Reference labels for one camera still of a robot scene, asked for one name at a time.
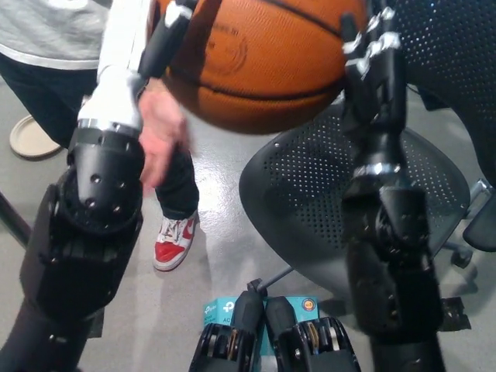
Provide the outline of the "person left hand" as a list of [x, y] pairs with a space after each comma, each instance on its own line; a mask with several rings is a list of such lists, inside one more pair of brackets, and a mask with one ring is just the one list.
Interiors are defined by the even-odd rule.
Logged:
[[156, 188], [166, 177], [173, 152], [190, 147], [187, 119], [161, 79], [148, 81], [139, 98], [143, 131], [139, 137], [145, 153], [141, 174], [144, 188]]

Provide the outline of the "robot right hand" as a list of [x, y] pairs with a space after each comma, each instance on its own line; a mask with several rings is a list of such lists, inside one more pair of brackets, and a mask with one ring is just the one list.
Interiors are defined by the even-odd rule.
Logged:
[[397, 174], [406, 166], [401, 134], [406, 125], [406, 62], [398, 17], [386, 1], [359, 31], [354, 17], [341, 18], [345, 57], [343, 131], [355, 146], [354, 177]]

